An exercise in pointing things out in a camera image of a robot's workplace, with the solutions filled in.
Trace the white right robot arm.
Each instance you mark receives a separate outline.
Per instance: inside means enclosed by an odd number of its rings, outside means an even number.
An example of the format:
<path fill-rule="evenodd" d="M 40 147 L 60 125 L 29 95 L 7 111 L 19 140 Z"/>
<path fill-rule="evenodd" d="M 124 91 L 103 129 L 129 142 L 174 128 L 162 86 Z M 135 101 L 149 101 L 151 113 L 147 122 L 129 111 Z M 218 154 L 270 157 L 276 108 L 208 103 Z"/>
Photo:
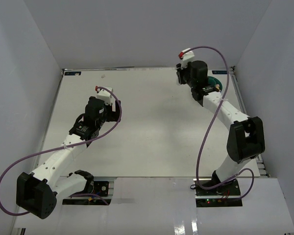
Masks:
<path fill-rule="evenodd" d="M 176 65 L 178 83 L 191 88 L 193 99 L 214 114 L 228 130 L 227 156 L 210 181 L 197 183 L 197 187 L 223 195 L 244 170 L 244 166 L 265 150 L 263 122 L 259 117 L 249 117 L 235 108 L 223 95 L 221 82 L 208 76 L 208 66 L 203 61 Z"/>

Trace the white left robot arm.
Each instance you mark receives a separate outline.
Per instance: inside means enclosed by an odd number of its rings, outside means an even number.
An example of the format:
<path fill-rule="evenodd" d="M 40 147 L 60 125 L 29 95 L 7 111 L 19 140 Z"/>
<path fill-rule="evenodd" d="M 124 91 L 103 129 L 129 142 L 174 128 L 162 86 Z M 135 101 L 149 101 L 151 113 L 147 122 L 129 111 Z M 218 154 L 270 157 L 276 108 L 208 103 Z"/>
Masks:
<path fill-rule="evenodd" d="M 91 194 L 94 190 L 94 177 L 91 173 L 77 170 L 63 180 L 60 176 L 98 138 L 103 124 L 118 123 L 121 115 L 119 100 L 112 104 L 90 97 L 85 112 L 78 116 L 61 148 L 30 174 L 23 172 L 17 178 L 17 205 L 40 219 L 45 219 L 53 212 L 61 196 Z"/>

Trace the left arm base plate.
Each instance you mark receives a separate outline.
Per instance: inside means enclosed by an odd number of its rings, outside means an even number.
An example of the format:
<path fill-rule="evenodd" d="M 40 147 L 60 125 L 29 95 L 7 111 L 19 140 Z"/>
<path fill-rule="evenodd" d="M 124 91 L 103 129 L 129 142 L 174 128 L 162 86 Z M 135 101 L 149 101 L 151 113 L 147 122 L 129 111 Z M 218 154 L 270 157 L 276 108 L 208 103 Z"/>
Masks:
<path fill-rule="evenodd" d="M 106 203 L 95 196 L 70 197 L 63 199 L 63 205 L 75 206 L 108 206 L 113 196 L 114 183 L 109 181 L 94 181 L 92 194 L 96 194 L 104 199 Z"/>

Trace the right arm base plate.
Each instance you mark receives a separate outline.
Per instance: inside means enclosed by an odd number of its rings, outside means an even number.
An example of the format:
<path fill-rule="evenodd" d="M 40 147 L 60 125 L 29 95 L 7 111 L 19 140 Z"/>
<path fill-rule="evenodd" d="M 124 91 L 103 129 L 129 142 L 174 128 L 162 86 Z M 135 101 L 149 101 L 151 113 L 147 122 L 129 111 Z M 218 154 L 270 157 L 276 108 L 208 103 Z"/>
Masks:
<path fill-rule="evenodd" d="M 204 190 L 198 185 L 190 186 L 195 191 L 197 208 L 221 208 L 221 207 L 242 207 L 240 199 L 241 191 L 237 180 L 227 183 L 221 187 Z"/>

